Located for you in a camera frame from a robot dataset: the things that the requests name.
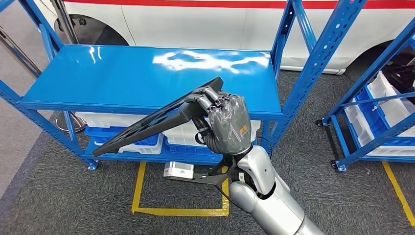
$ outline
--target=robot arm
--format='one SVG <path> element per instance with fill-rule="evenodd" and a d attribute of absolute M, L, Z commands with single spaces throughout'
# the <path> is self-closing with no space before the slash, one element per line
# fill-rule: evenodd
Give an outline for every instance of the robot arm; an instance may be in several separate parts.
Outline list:
<path fill-rule="evenodd" d="M 251 122 L 243 97 L 223 96 L 209 87 L 197 91 L 212 101 L 206 111 L 215 144 L 206 141 L 208 127 L 197 124 L 202 138 L 212 151 L 232 157 L 236 166 L 231 174 L 241 174 L 231 177 L 238 179 L 230 187 L 233 200 L 269 235 L 323 235 L 291 196 L 265 149 L 251 145 Z"/>
<path fill-rule="evenodd" d="M 206 175 L 194 173 L 191 164 L 166 163 L 165 178 L 220 185 L 230 177 L 232 199 L 267 234 L 323 235 L 291 196 L 265 149 L 252 146 L 251 121 L 244 98 L 220 91 L 222 84 L 216 78 L 173 101 L 98 147 L 94 155 L 118 152 L 121 146 L 193 120 L 199 131 L 196 141 L 224 156 Z M 203 117 L 206 115 L 210 125 Z M 223 166 L 228 167 L 227 172 L 219 173 Z"/>

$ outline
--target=caster wheel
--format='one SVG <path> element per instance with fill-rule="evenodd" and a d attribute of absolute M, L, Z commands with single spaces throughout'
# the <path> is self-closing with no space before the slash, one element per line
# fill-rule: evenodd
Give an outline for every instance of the caster wheel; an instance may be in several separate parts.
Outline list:
<path fill-rule="evenodd" d="M 317 126 L 323 126 L 323 120 L 321 120 L 321 119 L 316 120 L 315 124 L 316 124 Z"/>
<path fill-rule="evenodd" d="M 330 164 L 333 169 L 337 169 L 336 160 L 331 160 Z"/>

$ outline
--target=gray carpet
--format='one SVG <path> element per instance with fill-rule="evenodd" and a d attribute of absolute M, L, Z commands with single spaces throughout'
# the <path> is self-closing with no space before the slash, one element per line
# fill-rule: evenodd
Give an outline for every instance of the gray carpet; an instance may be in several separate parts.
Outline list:
<path fill-rule="evenodd" d="M 326 132 L 314 125 L 357 79 L 362 64 L 346 75 L 323 75 L 278 143 L 273 164 L 303 206 L 329 235 L 415 234 L 381 163 L 359 162 L 336 173 Z M 297 72 L 283 71 L 280 94 L 286 96 Z M 88 138 L 80 135 L 82 144 Z M 415 210 L 414 165 L 391 164 Z M 220 193 L 211 186 L 165 181 L 161 164 L 147 164 L 142 207 L 218 208 Z M 260 235 L 264 232 L 243 211 L 229 217 L 164 217 L 131 213 L 137 163 L 102 162 L 95 172 L 54 140 L 24 181 L 0 223 L 0 234 L 149 234 L 159 227 L 169 235 Z"/>

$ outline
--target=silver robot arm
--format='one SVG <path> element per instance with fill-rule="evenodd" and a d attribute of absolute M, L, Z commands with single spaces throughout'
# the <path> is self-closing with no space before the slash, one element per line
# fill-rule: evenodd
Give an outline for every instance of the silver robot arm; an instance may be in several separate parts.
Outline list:
<path fill-rule="evenodd" d="M 203 118 L 193 120 L 203 141 L 198 135 L 196 140 L 213 152 L 224 154 L 219 167 L 227 165 L 228 171 L 225 174 L 200 175 L 193 173 L 193 165 L 169 162 L 164 177 L 213 185 L 231 177 L 232 200 L 268 235 L 323 235 L 291 196 L 289 187 L 275 171 L 265 149 L 252 146 L 251 122 L 244 98 L 225 92 L 216 93 L 210 87 L 199 88 L 193 93 L 186 101 L 198 102 L 208 113 L 210 121 L 209 126 Z"/>
<path fill-rule="evenodd" d="M 269 235 L 323 235 L 291 196 L 267 152 L 254 146 L 238 163 L 253 179 L 257 192 L 244 181 L 231 184 L 234 201 Z"/>

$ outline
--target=blue shelving unit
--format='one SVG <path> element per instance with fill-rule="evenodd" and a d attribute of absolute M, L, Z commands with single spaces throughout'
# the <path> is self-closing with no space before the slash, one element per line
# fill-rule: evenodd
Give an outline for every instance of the blue shelving unit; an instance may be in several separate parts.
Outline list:
<path fill-rule="evenodd" d="M 33 0 L 20 0 L 42 33 L 50 64 L 24 96 L 18 96 L 3 82 L 0 82 L 0 96 L 82 159 L 91 170 L 96 169 L 96 160 L 215 164 L 219 159 L 204 156 L 201 160 L 196 156 L 172 154 L 166 151 L 166 146 L 158 156 L 123 153 L 93 157 L 92 142 L 86 150 L 79 147 L 67 112 L 147 115 L 220 76 L 224 90 L 245 97 L 251 119 L 263 121 L 264 130 L 269 130 L 271 121 L 277 122 L 270 133 L 263 132 L 263 137 L 275 146 L 365 2 L 339 1 L 316 39 L 301 1 L 288 0 L 272 50 L 247 51 L 63 45 Z M 295 18 L 310 57 L 281 107 L 277 91 L 279 67 Z M 37 112 L 39 109 L 64 111 L 70 139 L 43 118 Z M 270 151 L 267 143 L 263 146 Z"/>
<path fill-rule="evenodd" d="M 414 156 L 373 156 L 370 154 L 380 146 L 414 146 L 415 138 L 399 137 L 398 135 L 405 132 L 415 125 L 415 113 L 400 121 L 395 126 L 390 127 L 385 120 L 385 114 L 382 109 L 377 107 L 381 101 L 405 98 L 415 96 L 415 92 L 404 93 L 382 98 L 373 98 L 368 90 L 367 83 L 371 82 L 377 73 L 389 62 L 392 57 L 398 54 L 403 48 L 412 47 L 415 49 L 415 18 L 408 26 L 391 42 L 385 51 L 376 59 L 376 61 L 365 71 L 360 79 L 351 87 L 351 89 L 340 99 L 340 101 L 322 118 L 321 124 L 328 126 L 331 123 L 336 132 L 344 158 L 335 160 L 333 167 L 339 171 L 345 171 L 346 167 L 355 161 L 389 161 L 415 163 Z M 356 151 L 350 153 L 345 138 L 340 129 L 337 118 L 339 115 L 345 115 L 345 108 L 357 105 L 363 112 L 374 139 L 361 146 L 357 141 L 357 135 L 346 117 L 348 129 L 351 132 Z"/>

